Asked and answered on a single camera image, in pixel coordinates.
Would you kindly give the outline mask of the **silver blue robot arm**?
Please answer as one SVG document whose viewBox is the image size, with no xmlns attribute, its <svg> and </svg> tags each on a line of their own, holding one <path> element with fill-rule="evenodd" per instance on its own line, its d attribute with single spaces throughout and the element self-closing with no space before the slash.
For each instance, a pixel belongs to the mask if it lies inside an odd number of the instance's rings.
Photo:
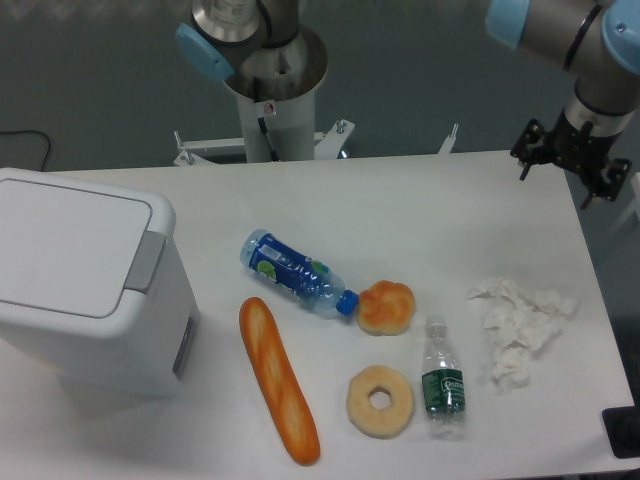
<svg viewBox="0 0 640 480">
<path fill-rule="evenodd" d="M 609 152 L 639 106 L 635 1 L 493 1 L 487 33 L 575 78 L 555 126 L 531 120 L 511 154 L 524 170 L 552 164 L 577 175 L 589 199 L 615 200 L 630 172 Z M 251 162 L 330 159 L 352 125 L 315 130 L 315 94 L 327 69 L 320 37 L 295 1 L 196 1 L 175 33 L 183 57 L 235 96 Z"/>
</svg>

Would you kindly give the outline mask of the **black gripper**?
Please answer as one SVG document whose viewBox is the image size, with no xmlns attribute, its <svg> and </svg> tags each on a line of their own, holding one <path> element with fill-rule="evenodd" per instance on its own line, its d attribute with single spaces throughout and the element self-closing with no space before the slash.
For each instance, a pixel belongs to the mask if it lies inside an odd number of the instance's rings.
<svg viewBox="0 0 640 480">
<path fill-rule="evenodd" d="M 622 115 L 605 115 L 587 107 L 566 107 L 546 136 L 544 126 L 531 119 L 510 150 L 521 167 L 524 181 L 532 166 L 553 164 L 578 174 L 587 189 L 580 208 L 594 198 L 615 201 L 631 171 L 631 161 L 609 158 L 623 130 Z"/>
</svg>

